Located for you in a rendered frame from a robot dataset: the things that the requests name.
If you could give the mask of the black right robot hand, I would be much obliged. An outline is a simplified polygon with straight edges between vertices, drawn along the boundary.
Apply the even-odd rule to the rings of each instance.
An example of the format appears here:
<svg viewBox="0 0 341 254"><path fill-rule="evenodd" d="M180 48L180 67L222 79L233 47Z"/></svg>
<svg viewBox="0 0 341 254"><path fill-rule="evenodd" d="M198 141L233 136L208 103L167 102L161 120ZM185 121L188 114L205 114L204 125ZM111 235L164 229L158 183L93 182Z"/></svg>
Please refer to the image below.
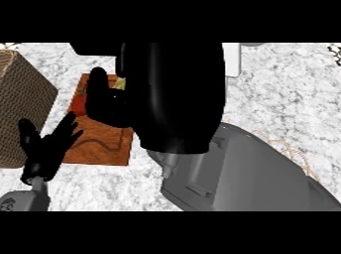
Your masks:
<svg viewBox="0 0 341 254"><path fill-rule="evenodd" d="M126 88L114 91L96 69L87 81L89 118L130 127L140 146L170 154L204 154L226 106L220 43L126 43L120 64Z"/></svg>

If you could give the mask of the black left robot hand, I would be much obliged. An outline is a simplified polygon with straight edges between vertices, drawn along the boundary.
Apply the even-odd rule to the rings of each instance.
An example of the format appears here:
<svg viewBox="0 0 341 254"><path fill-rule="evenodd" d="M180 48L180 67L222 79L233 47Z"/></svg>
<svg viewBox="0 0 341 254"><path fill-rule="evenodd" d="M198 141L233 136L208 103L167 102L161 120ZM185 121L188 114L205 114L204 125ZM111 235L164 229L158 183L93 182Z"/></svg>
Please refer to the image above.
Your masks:
<svg viewBox="0 0 341 254"><path fill-rule="evenodd" d="M58 173L70 148L83 135L75 133L78 127L77 115L71 111L53 133L42 136L30 119L19 120L21 147L27 154L27 163L21 181L31 185L34 178L40 177L49 182Z"/></svg>

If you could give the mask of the orange placemat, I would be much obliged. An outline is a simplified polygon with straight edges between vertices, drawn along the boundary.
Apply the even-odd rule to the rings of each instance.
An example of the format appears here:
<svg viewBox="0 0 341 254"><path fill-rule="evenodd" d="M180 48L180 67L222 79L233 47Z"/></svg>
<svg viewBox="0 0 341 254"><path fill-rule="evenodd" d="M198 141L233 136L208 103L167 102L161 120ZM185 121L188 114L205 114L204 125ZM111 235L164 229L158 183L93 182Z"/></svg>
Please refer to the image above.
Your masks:
<svg viewBox="0 0 341 254"><path fill-rule="evenodd" d="M86 92L89 74L80 79L75 95ZM78 128L84 131L70 148L64 162L67 164L127 166L132 150L133 129L115 128L92 120L87 115L77 116Z"/></svg>

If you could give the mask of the brown wicker basket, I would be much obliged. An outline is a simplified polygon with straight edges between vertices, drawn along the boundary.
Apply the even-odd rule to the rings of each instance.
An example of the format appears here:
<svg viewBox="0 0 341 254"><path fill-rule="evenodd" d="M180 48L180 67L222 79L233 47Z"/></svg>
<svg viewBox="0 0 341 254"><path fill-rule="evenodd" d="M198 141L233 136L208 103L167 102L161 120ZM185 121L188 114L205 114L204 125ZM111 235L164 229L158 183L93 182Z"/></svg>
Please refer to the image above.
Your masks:
<svg viewBox="0 0 341 254"><path fill-rule="evenodd" d="M42 131L59 91L22 55L0 50L0 168L22 168L19 120L33 121Z"/></svg>

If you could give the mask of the red vegetable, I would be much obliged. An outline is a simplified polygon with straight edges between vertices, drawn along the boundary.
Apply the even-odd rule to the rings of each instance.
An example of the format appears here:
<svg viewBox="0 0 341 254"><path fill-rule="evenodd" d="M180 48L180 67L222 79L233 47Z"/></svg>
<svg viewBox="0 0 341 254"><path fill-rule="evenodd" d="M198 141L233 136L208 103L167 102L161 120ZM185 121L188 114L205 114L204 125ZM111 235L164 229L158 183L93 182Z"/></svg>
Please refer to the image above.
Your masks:
<svg viewBox="0 0 341 254"><path fill-rule="evenodd" d="M86 98L86 92L80 90L73 101L73 112L77 116L86 115Z"/></svg>

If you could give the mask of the white upright block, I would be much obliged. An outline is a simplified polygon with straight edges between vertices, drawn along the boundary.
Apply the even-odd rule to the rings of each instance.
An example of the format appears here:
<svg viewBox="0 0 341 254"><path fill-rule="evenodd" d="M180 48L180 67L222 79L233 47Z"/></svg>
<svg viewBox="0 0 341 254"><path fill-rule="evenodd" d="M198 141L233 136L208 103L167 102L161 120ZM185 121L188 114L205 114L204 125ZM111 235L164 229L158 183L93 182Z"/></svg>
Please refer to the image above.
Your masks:
<svg viewBox="0 0 341 254"><path fill-rule="evenodd" d="M238 77L242 73L242 45L239 43L223 43L226 76Z"/></svg>

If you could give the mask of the black appliance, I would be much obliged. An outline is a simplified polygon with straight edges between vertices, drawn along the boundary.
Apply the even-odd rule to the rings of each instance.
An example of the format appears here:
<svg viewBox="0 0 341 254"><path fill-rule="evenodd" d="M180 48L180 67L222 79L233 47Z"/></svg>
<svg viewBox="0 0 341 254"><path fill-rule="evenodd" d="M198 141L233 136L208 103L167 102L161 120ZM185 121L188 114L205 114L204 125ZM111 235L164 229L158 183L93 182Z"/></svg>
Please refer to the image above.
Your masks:
<svg viewBox="0 0 341 254"><path fill-rule="evenodd" d="M120 52L121 43L71 43L71 46L81 56L109 56L115 57Z"/></svg>

